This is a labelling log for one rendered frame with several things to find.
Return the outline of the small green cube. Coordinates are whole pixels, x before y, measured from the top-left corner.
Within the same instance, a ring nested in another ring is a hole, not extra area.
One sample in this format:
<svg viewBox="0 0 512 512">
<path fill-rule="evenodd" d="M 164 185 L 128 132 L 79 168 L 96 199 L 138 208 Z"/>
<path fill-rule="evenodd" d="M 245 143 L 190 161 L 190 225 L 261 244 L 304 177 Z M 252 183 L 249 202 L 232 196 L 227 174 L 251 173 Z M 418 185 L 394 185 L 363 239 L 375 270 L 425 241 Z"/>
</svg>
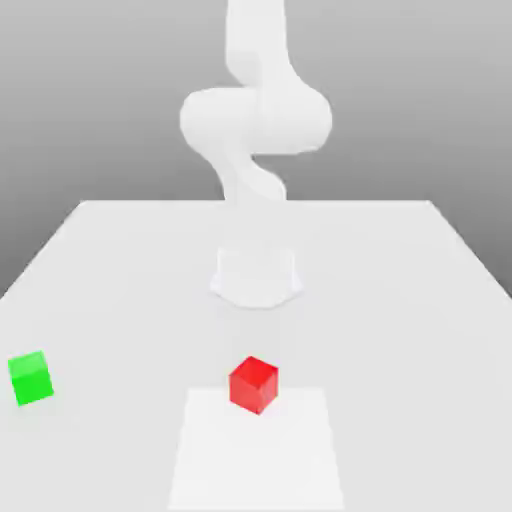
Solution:
<svg viewBox="0 0 512 512">
<path fill-rule="evenodd" d="M 19 406 L 54 395 L 47 361 L 42 351 L 9 359 L 8 369 Z"/>
</svg>

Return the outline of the small red cube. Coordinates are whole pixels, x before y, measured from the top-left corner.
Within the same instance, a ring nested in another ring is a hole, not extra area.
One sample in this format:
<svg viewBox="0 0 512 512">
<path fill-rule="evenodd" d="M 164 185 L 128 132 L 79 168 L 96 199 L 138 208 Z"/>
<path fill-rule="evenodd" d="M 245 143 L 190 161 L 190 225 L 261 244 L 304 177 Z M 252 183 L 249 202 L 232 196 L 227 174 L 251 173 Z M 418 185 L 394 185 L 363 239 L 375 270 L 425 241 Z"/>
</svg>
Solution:
<svg viewBox="0 0 512 512">
<path fill-rule="evenodd" d="M 229 374 L 229 400 L 257 415 L 278 396 L 278 387 L 279 369 L 254 356 Z"/>
</svg>

